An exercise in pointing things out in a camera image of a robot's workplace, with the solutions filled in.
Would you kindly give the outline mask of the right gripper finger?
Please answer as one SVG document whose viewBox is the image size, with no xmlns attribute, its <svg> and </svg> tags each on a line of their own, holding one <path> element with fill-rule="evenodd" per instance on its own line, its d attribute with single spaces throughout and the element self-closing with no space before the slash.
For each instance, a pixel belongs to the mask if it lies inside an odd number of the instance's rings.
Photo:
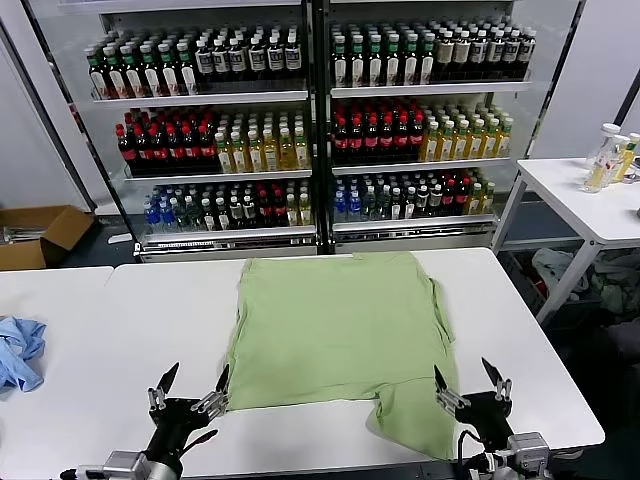
<svg viewBox="0 0 640 480">
<path fill-rule="evenodd" d="M 438 404 L 447 412 L 457 412 L 471 405 L 471 402 L 463 398 L 458 393 L 451 390 L 439 370 L 438 366 L 434 366 L 435 384 L 436 384 L 436 400 Z"/>
<path fill-rule="evenodd" d="M 512 409 L 512 380 L 504 378 L 499 370 L 486 358 L 482 357 L 481 361 L 492 385 L 495 387 L 495 400 L 499 403 L 504 413 L 510 413 Z"/>
</svg>

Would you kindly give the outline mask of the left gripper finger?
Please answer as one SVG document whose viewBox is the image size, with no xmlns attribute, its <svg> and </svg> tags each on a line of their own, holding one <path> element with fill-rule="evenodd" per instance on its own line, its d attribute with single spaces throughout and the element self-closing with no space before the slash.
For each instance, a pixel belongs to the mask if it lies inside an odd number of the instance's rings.
<svg viewBox="0 0 640 480">
<path fill-rule="evenodd" d="M 226 411 L 229 401 L 229 373 L 230 365 L 226 364 L 215 388 L 191 407 L 193 412 L 206 414 L 209 418 L 216 418 Z"/>
<path fill-rule="evenodd" d="M 178 369 L 179 363 L 176 362 L 168 371 L 162 374 L 155 387 L 147 390 L 150 411 L 163 410 L 166 407 L 165 398 L 173 385 Z"/>
</svg>

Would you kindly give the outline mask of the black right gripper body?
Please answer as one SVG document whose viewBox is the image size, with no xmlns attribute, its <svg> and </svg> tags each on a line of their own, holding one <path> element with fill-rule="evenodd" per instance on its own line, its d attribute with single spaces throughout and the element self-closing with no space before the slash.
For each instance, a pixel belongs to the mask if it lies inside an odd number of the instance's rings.
<svg viewBox="0 0 640 480">
<path fill-rule="evenodd" d="M 475 428 L 486 451 L 506 449 L 508 438 L 513 434 L 507 422 L 512 401 L 497 400 L 494 392 L 466 394 L 462 398 L 464 402 L 456 408 L 454 418 Z"/>
</svg>

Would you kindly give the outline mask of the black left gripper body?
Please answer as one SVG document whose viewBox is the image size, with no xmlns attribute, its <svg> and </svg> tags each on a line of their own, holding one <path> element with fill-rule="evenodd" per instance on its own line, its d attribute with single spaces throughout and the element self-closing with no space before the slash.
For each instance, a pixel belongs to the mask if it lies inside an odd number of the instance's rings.
<svg viewBox="0 0 640 480">
<path fill-rule="evenodd" d="M 191 407 L 196 399 L 167 398 L 163 410 L 151 411 L 150 416 L 156 430 L 148 444 L 150 454 L 184 454 L 196 445 L 214 438 L 218 430 L 212 429 L 191 443 L 188 442 L 194 431 L 206 428 L 211 422 L 206 414 L 193 412 Z"/>
</svg>

